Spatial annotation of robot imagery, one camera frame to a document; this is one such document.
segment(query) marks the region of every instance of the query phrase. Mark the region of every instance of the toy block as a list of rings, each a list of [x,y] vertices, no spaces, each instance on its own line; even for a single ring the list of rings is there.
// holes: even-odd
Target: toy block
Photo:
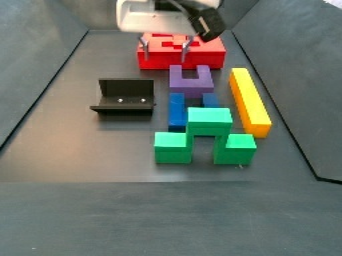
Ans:
[[[101,100],[91,110],[99,114],[148,114],[155,106],[153,80],[112,78],[99,79]]]
[[[187,113],[183,93],[169,93],[168,98],[168,131],[185,131]]]
[[[180,152],[192,151],[192,144],[188,143],[185,133],[156,132],[155,151]]]
[[[214,164],[240,164],[248,165],[251,163],[256,144],[251,134],[230,134],[223,142],[223,137],[215,138],[214,145]]]
[[[187,164],[192,159],[192,144],[184,133],[155,133],[155,162]]]
[[[228,108],[188,108],[187,135],[228,136],[232,117]]]
[[[181,66],[169,66],[169,91],[184,93],[185,98],[200,98],[203,93],[214,92],[214,82],[210,67],[199,65],[197,78],[184,79],[181,76]]]
[[[219,99],[215,93],[203,93],[201,105],[204,108],[219,108]]]
[[[227,51],[220,38],[205,43],[197,36],[193,37],[184,62],[181,44],[188,40],[185,35],[144,33],[143,38],[148,41],[148,58],[139,43],[136,56],[140,69],[168,69],[169,65],[181,65],[183,69],[196,69],[197,65],[207,65],[211,69],[223,67]]]
[[[255,138],[266,138],[272,123],[246,68],[232,68],[230,86],[244,132]]]

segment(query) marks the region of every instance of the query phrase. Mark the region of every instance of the purple block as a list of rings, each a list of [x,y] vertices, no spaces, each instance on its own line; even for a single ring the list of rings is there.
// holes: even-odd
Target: purple block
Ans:
[[[184,79],[181,66],[169,66],[169,92],[184,93],[185,98],[201,98],[203,93],[214,92],[214,82],[210,67],[197,65],[197,78]]]

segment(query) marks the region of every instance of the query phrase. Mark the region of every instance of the red block with notch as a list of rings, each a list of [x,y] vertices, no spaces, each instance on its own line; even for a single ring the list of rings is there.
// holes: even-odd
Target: red block with notch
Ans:
[[[187,41],[185,35],[144,33],[143,37],[148,41],[149,56],[145,60],[139,43],[136,55],[140,69],[169,69],[169,65],[181,65],[181,69],[196,69],[197,65],[207,65],[211,69],[223,67],[226,48],[220,38],[204,43],[196,36],[181,63],[181,44]]]

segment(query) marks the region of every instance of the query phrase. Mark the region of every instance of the green block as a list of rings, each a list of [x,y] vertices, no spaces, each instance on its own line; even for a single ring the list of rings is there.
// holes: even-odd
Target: green block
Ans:
[[[191,151],[161,152],[155,151],[155,162],[157,164],[189,164],[192,160]]]
[[[230,128],[207,128],[207,127],[188,127],[187,126],[187,135],[188,136],[228,136]]]
[[[172,133],[172,132],[156,132],[155,133],[155,151],[161,152],[179,152],[191,151],[192,152],[192,141],[188,139],[185,133]]]
[[[195,108],[189,107],[188,127],[200,128],[231,128],[232,117],[228,108]]]
[[[228,108],[188,108],[188,136],[228,136],[231,126]]]
[[[226,143],[226,149],[256,150],[255,140],[251,134],[231,134]]]
[[[251,163],[256,151],[256,144],[251,134],[231,134],[228,139],[216,138],[214,146],[214,164]]]

